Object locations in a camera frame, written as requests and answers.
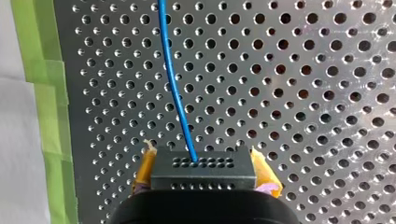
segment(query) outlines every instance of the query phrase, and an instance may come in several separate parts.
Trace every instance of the green tape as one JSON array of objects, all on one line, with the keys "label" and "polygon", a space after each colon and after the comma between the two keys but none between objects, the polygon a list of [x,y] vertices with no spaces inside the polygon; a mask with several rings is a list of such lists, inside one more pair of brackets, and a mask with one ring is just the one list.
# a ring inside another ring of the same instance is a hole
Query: green tape
[{"label": "green tape", "polygon": [[53,224],[78,223],[64,62],[52,0],[12,0],[26,81],[35,85]]}]

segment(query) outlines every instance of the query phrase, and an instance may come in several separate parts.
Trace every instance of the wire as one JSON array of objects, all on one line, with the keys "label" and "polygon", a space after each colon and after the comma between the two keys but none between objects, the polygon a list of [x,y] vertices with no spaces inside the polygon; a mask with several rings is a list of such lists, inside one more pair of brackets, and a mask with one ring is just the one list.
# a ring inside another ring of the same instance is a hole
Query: wire
[{"label": "wire", "polygon": [[169,84],[171,86],[171,92],[175,101],[176,109],[178,116],[180,118],[181,128],[184,133],[184,138],[186,140],[187,148],[190,152],[191,160],[196,162],[198,161],[197,154],[194,149],[194,144],[191,139],[189,125],[186,119],[186,114],[184,113],[183,104],[181,103],[176,79],[175,79],[175,71],[172,64],[172,53],[169,47],[168,42],[168,27],[166,24],[166,0],[158,0],[158,15],[160,18],[160,28],[161,28],[161,40],[163,42],[163,57],[165,58],[165,65],[166,65],[166,73],[168,75]]}]

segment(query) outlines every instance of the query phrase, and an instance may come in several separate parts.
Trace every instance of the metal plate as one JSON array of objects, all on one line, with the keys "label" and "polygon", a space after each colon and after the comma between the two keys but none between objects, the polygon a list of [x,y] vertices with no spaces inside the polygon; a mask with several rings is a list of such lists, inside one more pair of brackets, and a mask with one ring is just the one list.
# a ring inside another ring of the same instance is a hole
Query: metal plate
[{"label": "metal plate", "polygon": [[[105,223],[143,139],[184,147],[155,1],[55,1],[79,220]],[[395,222],[392,1],[168,1],[198,150],[255,146],[302,223]]]}]

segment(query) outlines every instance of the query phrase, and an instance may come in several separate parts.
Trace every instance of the blue cable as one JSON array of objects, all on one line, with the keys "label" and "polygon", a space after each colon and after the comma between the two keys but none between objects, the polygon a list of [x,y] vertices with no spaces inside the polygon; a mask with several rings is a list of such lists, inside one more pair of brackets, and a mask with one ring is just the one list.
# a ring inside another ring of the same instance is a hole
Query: blue cable
[{"label": "blue cable", "polygon": [[190,152],[191,160],[198,161],[197,154],[194,149],[194,144],[191,139],[189,125],[186,119],[186,114],[184,113],[183,104],[181,103],[177,84],[175,80],[175,71],[172,64],[172,53],[168,42],[168,27],[166,24],[166,0],[158,0],[158,16],[160,18],[160,28],[161,28],[161,40],[163,42],[163,57],[165,58],[166,73],[168,75],[169,84],[171,86],[171,92],[175,101],[178,116],[180,118],[181,128],[183,129],[184,138],[186,140],[187,148]]}]

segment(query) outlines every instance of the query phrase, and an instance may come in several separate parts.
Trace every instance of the black base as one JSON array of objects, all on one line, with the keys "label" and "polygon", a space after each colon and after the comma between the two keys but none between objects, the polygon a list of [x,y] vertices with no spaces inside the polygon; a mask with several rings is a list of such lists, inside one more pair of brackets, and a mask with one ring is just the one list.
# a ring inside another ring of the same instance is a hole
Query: black base
[{"label": "black base", "polygon": [[115,211],[111,224],[298,224],[280,200],[253,190],[153,190]]}]

